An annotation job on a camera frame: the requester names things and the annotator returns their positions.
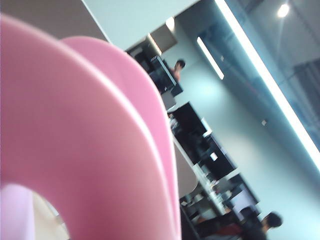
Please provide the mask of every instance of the wall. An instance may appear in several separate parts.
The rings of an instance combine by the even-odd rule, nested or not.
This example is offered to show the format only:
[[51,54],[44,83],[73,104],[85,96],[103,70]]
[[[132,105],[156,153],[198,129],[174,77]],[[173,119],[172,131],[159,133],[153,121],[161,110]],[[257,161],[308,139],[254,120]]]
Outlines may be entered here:
[[[179,46],[169,49],[164,57],[197,50],[195,39],[183,38],[183,34],[176,38]],[[226,88],[227,79],[221,81],[199,53],[194,55],[198,60],[181,72],[184,92],[176,97],[177,104],[190,101],[198,115],[205,117],[260,199],[262,216],[270,211],[281,213],[284,224],[270,231],[270,239],[319,239],[319,188]]]
[[126,50],[198,0],[82,0],[108,39]]
[[1,12],[58,39],[78,35],[106,39],[81,0],[1,0]]

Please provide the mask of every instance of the ceiling light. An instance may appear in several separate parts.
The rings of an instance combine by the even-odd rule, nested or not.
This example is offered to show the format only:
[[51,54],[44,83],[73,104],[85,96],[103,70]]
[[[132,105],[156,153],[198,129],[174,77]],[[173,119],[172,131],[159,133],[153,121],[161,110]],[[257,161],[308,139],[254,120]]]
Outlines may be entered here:
[[173,31],[175,29],[175,19],[174,17],[169,17],[166,21],[165,21],[165,25],[168,27],[168,29],[170,29],[170,31]]
[[279,18],[284,18],[285,16],[287,16],[289,12],[289,5],[288,4],[282,4],[281,7],[278,10],[278,17]]
[[289,102],[287,101],[286,97],[280,90],[279,86],[277,85],[276,81],[268,71],[266,65],[258,55],[257,51],[255,50],[254,46],[250,42],[249,38],[245,34],[244,30],[241,28],[240,24],[238,23],[237,19],[231,12],[230,8],[228,7],[227,3],[224,0],[215,0],[217,6],[219,7],[220,11],[222,12],[224,18],[228,22],[229,26],[233,30],[235,36],[239,40],[241,46],[243,47],[244,51],[248,55],[249,59],[251,60],[252,64],[254,65],[255,69],[260,74],[261,78],[263,79],[265,85],[269,89],[270,93],[272,94],[273,98],[277,102],[278,106],[282,110],[283,114],[287,118],[288,122],[292,126],[293,130],[295,131],[296,135],[300,139],[301,143],[303,144],[304,148],[310,155],[311,159],[313,160],[314,164],[320,171],[320,152],[317,149],[315,143],[312,141],[310,136],[308,135],[306,129],[300,122],[299,118],[295,114],[294,110],[290,106]]
[[202,39],[200,37],[198,37],[196,41],[199,44],[199,46],[200,46],[201,50],[203,51],[204,55],[206,56],[206,58],[209,60],[211,66],[215,70],[216,74],[218,74],[218,76],[221,80],[224,79],[225,75],[223,74],[223,72],[219,68],[218,64],[216,63],[216,61],[214,60],[214,58],[210,54],[209,50],[207,49],[207,47],[204,44],[204,42],[202,41]]

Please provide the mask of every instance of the pink plastic object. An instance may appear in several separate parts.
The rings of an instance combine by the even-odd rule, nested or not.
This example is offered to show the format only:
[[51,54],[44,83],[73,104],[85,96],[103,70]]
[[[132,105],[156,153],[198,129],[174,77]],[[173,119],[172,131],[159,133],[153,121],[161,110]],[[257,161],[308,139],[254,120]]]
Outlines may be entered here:
[[1,16],[2,189],[44,196],[72,240],[177,240],[167,180],[147,125],[104,74]]
[[62,41],[103,72],[124,93],[144,120],[161,157],[170,191],[176,232],[180,234],[177,166],[173,155],[173,140],[168,131],[170,127],[167,113],[157,88],[146,71],[132,57],[106,41],[86,36],[69,37]]

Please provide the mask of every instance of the dark hair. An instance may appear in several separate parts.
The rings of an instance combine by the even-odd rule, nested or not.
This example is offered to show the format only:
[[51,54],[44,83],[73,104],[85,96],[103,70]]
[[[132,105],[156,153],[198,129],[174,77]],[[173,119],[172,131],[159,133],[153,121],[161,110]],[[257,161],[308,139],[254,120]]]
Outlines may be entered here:
[[266,223],[270,228],[276,228],[282,225],[282,219],[275,212],[270,212],[266,218]]
[[178,61],[176,61],[177,64],[180,64],[181,68],[184,68],[186,65],[186,62],[183,59],[179,59]]

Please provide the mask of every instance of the computer monitor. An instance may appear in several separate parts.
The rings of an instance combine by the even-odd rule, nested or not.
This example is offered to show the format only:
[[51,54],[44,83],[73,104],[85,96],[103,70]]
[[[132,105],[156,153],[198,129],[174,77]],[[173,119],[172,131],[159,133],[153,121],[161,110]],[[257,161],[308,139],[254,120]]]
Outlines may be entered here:
[[213,173],[216,180],[222,179],[237,167],[212,134],[206,137],[205,140],[209,145],[209,149],[207,157],[201,161],[201,164],[205,165]]
[[201,164],[209,169],[215,180],[222,179],[237,168],[227,154],[218,147]]
[[256,206],[256,202],[253,199],[252,195],[249,193],[248,189],[244,184],[240,184],[238,186],[239,191],[232,195],[228,200],[232,205],[233,213],[238,217],[240,221],[242,221],[246,216],[244,215],[244,209],[250,208],[249,212],[254,213],[255,215],[259,215],[260,211]]
[[254,200],[254,202],[257,204],[259,203],[259,200],[258,198],[254,195],[254,193],[252,192],[252,190],[250,189],[250,187],[247,185],[246,181],[243,179],[243,177],[241,176],[241,174],[237,174],[233,177],[231,177],[229,179],[229,181],[234,185],[234,186],[240,186],[240,185],[243,185],[248,193],[251,195],[252,199]]
[[207,131],[189,102],[179,107],[172,114],[182,130],[187,133],[197,132],[199,136],[202,136]]

